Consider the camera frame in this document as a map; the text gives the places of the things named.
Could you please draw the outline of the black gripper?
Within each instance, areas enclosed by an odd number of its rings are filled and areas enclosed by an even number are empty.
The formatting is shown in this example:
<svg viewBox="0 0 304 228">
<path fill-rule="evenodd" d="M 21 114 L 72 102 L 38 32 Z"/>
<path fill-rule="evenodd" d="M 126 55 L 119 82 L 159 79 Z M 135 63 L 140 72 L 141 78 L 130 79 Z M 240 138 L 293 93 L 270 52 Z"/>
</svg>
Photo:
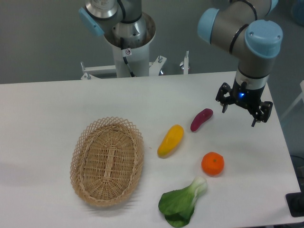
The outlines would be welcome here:
<svg viewBox="0 0 304 228">
<path fill-rule="evenodd" d="M 242 88 L 236 80 L 234 80 L 231 88 L 227 83 L 223 83 L 216 95 L 216 101 L 222 106 L 222 113 L 225 113 L 229 105 L 236 104 L 249 112 L 252 112 L 252 127 L 256 123 L 266 123 L 271 115 L 273 103 L 270 101 L 261 101 L 261 95 L 265 86 L 259 89 Z"/>
</svg>

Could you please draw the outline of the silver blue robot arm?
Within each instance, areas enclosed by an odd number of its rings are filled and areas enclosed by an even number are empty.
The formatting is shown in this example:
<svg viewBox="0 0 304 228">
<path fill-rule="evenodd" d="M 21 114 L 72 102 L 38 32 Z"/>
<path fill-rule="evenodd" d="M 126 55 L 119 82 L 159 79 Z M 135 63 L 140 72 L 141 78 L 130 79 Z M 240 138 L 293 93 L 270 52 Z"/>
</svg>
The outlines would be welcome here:
<svg viewBox="0 0 304 228">
<path fill-rule="evenodd" d="M 233 0 L 221 11 L 210 8 L 199 19 L 197 33 L 239 60 L 233 86 L 224 83 L 216 100 L 226 110 L 242 107 L 253 121 L 267 122 L 272 102 L 262 101 L 283 32 L 279 25 L 263 20 L 277 5 L 275 0 Z M 157 76 L 164 59 L 149 62 L 149 45 L 155 36 L 152 18 L 142 11 L 139 0 L 87 0 L 79 17 L 95 36 L 104 36 L 112 46 L 118 77 Z"/>
</svg>

